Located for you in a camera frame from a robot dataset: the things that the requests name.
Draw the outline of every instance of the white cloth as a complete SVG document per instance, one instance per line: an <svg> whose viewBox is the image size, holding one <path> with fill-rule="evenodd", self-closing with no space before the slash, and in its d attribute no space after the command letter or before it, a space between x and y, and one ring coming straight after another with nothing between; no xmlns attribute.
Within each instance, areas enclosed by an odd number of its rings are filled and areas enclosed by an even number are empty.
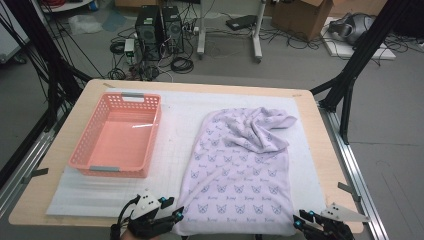
<svg viewBox="0 0 424 240"><path fill-rule="evenodd" d="M296 122L284 110L224 109L210 113L196 137L178 200L183 235L293 235L288 142L271 129Z"/></svg>

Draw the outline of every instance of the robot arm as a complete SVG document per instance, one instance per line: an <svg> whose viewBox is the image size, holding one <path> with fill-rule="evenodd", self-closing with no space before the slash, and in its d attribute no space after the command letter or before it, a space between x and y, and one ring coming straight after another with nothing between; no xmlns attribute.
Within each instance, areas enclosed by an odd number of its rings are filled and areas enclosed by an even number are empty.
<svg viewBox="0 0 424 240"><path fill-rule="evenodd" d="M150 239L158 235L170 232L172 227L184 216L182 212L184 207L175 210L171 216L155 219L160 209L167 208L174 203L174 198L156 199L153 194L146 189L143 194L137 195L136 198L129 201L122 209L117 224L111 226L110 239L119 240L120 230L125 222L128 221L128 230L140 239ZM132 204L136 204L135 209L131 212L131 216L122 221L125 210Z"/></svg>

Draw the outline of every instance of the black pole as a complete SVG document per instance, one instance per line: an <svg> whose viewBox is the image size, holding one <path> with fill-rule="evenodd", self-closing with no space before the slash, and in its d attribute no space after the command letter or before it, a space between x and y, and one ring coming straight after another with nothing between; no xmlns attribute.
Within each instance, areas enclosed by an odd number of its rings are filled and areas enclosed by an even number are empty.
<svg viewBox="0 0 424 240"><path fill-rule="evenodd" d="M413 1L388 0L342 72L311 90L312 94L316 95L330 89L327 96L320 101L320 106L329 112L335 112L339 102L344 99L340 135L345 144L349 144L347 135L355 81Z"/></svg>

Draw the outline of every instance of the metal rail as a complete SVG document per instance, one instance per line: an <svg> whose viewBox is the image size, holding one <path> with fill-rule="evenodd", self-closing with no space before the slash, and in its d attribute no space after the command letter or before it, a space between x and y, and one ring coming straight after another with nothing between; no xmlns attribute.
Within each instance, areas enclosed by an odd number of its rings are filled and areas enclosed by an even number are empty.
<svg viewBox="0 0 424 240"><path fill-rule="evenodd" d="M349 180L352 183L352 188L355 189L356 194L360 196L360 204L363 213L371 219L368 224L371 234L375 240L388 240L386 229L384 228L383 222L377 212L374 202L371 198L371 194L368 191L368 187L362 177L361 170L356 162L356 158L353 155L350 145L347 145L343 141L343 137L339 134L340 121L336 113L327 112L325 113L328 122L331 125L331 132L336 140L337 146L339 147L340 154L344 163L344 168L349 175Z"/></svg>

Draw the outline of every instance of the cardboard box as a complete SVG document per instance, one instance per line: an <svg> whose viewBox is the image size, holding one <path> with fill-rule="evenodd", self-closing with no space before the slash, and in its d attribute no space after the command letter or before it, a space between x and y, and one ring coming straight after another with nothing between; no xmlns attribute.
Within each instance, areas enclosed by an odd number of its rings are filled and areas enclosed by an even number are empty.
<svg viewBox="0 0 424 240"><path fill-rule="evenodd" d="M159 5L162 6L162 0L115 0L115 6L131 8L141 7L143 5Z"/></svg>
<svg viewBox="0 0 424 240"><path fill-rule="evenodd" d="M277 3L272 26L300 39L311 41L318 37L333 3L342 0L295 0Z"/></svg>

